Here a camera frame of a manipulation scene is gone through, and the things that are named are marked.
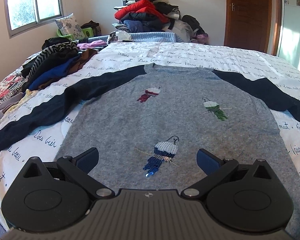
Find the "grey sweater with navy sleeves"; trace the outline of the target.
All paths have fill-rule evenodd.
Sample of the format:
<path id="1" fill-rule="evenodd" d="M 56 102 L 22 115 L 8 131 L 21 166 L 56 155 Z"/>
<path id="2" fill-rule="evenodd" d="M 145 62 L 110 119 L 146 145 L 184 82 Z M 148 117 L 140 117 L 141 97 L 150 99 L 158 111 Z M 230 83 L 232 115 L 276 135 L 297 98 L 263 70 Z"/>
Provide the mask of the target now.
<path id="1" fill-rule="evenodd" d="M 149 64 L 104 73 L 0 130 L 0 152 L 83 106 L 55 161 L 31 155 L 2 201 L 4 239 L 300 239 L 300 177 L 266 97 L 232 74 Z M 57 167 L 95 147 L 88 173 L 115 197 L 92 199 Z M 203 148 L 239 166 L 199 199 Z"/>

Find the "blue garment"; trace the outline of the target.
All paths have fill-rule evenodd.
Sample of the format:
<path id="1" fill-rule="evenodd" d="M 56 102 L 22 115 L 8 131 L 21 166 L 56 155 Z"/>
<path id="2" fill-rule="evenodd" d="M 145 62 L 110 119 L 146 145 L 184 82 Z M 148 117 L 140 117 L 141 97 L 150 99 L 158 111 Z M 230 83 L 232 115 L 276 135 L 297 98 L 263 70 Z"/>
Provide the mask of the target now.
<path id="1" fill-rule="evenodd" d="M 80 58 L 80 55 L 73 57 L 55 68 L 48 70 L 41 76 L 36 78 L 27 89 L 29 90 L 42 90 L 49 86 L 51 83 L 60 80 L 61 78 L 67 76 L 69 69 L 76 63 Z"/>

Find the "white bedspread with script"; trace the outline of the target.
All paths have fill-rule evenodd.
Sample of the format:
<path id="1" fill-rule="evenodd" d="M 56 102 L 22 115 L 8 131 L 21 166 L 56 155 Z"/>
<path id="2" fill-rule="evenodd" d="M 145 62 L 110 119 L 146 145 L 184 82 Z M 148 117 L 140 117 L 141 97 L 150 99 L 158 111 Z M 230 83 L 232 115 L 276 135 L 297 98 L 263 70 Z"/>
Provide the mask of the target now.
<path id="1" fill-rule="evenodd" d="M 30 114 L 34 107 L 78 81 L 107 72 L 115 72 L 146 63 L 189 68 L 210 68 L 236 72 L 249 80 L 267 78 L 284 93 L 300 100 L 300 71 L 286 60 L 253 50 L 194 43 L 136 42 L 114 43 L 94 55 L 78 72 L 68 75 L 39 92 L 28 92 L 0 119 L 0 129 L 9 122 Z M 57 154 L 81 106 L 60 122 L 40 127 L 0 153 L 0 225 L 7 230 L 1 202 L 13 179 L 31 155 L 52 161 Z"/>

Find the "brown garment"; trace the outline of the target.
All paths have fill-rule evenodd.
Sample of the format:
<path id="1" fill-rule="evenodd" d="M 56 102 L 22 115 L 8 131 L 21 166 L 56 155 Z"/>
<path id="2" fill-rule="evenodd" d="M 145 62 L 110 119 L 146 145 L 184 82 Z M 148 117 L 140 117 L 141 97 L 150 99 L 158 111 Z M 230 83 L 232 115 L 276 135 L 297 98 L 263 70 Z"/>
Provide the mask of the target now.
<path id="1" fill-rule="evenodd" d="M 69 69 L 68 75 L 74 74 L 81 70 L 83 66 L 98 53 L 96 49 L 88 49 L 80 54 L 80 58 L 76 61 L 76 63 Z"/>

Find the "floral red sheet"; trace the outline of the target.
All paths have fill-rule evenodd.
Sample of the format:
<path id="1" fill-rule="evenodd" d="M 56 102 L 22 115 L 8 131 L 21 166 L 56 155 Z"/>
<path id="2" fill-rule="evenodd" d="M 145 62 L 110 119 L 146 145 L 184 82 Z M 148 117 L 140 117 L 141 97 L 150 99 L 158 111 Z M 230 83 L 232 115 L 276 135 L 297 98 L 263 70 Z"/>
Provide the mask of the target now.
<path id="1" fill-rule="evenodd" d="M 21 92 L 26 79 L 21 75 L 10 74 L 0 82 L 0 104 Z"/>

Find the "black striped garment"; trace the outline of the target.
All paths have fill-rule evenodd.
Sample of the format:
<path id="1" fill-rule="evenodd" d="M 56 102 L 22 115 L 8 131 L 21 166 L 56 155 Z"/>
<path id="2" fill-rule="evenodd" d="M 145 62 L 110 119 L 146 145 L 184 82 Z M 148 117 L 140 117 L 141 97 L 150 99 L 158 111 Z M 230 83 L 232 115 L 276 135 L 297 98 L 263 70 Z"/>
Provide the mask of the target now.
<path id="1" fill-rule="evenodd" d="M 77 42 L 64 42 L 49 46 L 43 49 L 35 59 L 25 64 L 21 71 L 22 77 L 28 80 L 34 79 L 46 70 L 76 56 L 78 52 Z"/>

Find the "purple garment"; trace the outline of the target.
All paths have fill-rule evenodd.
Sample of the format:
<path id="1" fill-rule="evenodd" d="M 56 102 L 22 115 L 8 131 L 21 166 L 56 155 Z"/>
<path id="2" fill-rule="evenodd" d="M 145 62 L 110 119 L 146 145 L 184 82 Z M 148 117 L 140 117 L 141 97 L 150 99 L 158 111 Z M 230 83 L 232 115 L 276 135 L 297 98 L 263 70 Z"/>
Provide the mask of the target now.
<path id="1" fill-rule="evenodd" d="M 77 44 L 79 49 L 91 49 L 91 48 L 102 47 L 102 46 L 106 46 L 106 45 L 107 45 L 107 43 L 102 40 L 95 40 L 95 41 L 91 41 L 91 42 Z"/>

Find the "white crumpled cloth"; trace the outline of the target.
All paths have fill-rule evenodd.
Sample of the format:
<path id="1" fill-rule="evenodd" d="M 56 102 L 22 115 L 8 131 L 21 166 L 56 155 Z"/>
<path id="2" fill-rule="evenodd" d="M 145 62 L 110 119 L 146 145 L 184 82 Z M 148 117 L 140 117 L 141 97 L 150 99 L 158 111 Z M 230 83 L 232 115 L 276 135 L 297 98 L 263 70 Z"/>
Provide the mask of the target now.
<path id="1" fill-rule="evenodd" d="M 114 31 L 109 34 L 107 38 L 107 43 L 114 43 L 114 42 L 132 42 L 132 36 L 130 33 L 126 31 Z"/>

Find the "floral cushion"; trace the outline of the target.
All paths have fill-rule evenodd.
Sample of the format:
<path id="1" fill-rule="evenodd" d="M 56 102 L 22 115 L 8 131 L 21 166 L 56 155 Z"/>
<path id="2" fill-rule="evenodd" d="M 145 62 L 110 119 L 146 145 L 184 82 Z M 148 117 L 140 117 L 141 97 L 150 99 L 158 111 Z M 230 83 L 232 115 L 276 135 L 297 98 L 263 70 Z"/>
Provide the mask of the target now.
<path id="1" fill-rule="evenodd" d="M 63 36 L 72 35 L 75 40 L 85 38 L 83 30 L 73 13 L 63 18 L 56 19 L 55 23 Z"/>

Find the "brown wooden door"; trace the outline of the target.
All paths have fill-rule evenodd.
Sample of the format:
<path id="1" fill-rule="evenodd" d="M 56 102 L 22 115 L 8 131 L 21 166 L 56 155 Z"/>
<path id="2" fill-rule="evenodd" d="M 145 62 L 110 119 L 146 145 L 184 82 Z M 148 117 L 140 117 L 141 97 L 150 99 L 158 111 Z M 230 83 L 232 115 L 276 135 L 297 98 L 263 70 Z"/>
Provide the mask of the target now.
<path id="1" fill-rule="evenodd" d="M 224 45 L 276 55 L 282 0 L 226 0 Z"/>

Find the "light blue knit blanket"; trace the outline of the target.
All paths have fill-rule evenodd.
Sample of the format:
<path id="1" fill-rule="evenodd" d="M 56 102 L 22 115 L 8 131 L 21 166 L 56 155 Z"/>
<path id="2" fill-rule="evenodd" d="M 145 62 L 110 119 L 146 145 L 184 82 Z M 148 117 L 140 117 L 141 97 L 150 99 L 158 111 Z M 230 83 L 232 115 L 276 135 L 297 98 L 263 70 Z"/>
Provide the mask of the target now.
<path id="1" fill-rule="evenodd" d="M 184 42 L 178 35 L 171 32 L 131 33 L 129 42 Z"/>

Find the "dark navy jacket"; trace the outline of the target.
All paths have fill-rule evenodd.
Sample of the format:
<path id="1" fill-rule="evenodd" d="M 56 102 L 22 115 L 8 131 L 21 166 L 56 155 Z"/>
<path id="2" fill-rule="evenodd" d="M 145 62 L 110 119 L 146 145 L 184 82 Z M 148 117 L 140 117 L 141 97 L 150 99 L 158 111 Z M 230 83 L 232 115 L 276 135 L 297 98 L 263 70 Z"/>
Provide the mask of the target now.
<path id="1" fill-rule="evenodd" d="M 162 31 L 164 25 L 157 16 L 145 12 L 129 12 L 120 23 L 125 24 L 131 33 Z"/>

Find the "red jacket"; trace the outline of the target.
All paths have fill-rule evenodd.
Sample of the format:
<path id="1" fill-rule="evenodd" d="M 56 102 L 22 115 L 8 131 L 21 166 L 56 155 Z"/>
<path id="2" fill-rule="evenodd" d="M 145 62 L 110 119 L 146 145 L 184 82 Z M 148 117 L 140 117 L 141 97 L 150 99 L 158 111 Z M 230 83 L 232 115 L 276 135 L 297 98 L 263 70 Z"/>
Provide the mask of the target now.
<path id="1" fill-rule="evenodd" d="M 162 23 L 168 23 L 169 19 L 163 15 L 162 13 L 158 12 L 155 8 L 155 5 L 150 2 L 149 0 L 139 0 L 138 2 L 135 2 L 129 6 L 124 7 L 123 9 L 118 10 L 114 17 L 117 20 L 123 19 L 124 16 L 126 16 L 130 12 L 136 12 L 136 13 L 147 13 L 157 16 L 157 18 Z"/>

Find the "black backpack by wall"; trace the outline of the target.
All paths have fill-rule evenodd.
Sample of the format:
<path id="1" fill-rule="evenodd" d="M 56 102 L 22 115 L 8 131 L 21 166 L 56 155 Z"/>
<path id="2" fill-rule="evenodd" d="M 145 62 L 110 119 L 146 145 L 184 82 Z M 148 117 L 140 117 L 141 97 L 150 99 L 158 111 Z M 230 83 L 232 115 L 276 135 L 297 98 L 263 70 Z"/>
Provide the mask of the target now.
<path id="1" fill-rule="evenodd" d="M 200 26 L 200 23 L 193 16 L 184 15 L 181 20 L 191 27 L 194 36 L 205 34 L 205 31 Z"/>

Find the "window with grey frame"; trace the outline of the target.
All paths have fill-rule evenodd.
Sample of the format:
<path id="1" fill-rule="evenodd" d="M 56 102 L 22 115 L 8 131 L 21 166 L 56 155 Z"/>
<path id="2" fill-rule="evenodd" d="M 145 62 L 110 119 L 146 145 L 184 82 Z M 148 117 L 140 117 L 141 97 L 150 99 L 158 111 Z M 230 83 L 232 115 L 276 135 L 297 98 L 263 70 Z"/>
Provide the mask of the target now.
<path id="1" fill-rule="evenodd" d="M 5 0 L 7 27 L 14 37 L 63 15 L 62 0 Z"/>

